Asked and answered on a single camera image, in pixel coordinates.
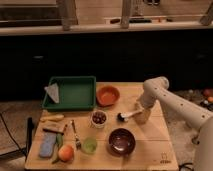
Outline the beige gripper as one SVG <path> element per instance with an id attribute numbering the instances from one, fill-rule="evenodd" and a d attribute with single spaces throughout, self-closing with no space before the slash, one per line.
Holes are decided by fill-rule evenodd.
<path id="1" fill-rule="evenodd" d="M 137 109 L 137 113 L 134 115 L 134 119 L 137 124 L 145 124 L 151 115 L 151 109 L 145 109 L 141 106 L 139 102 L 135 103 L 135 108 Z"/>

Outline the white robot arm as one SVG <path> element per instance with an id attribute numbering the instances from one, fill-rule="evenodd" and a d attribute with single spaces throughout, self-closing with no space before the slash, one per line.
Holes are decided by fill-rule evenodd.
<path id="1" fill-rule="evenodd" d="M 213 112 L 171 93 L 166 77 L 156 77 L 143 82 L 139 102 L 150 109 L 159 101 L 179 114 L 198 134 L 193 167 L 194 171 L 213 171 Z"/>

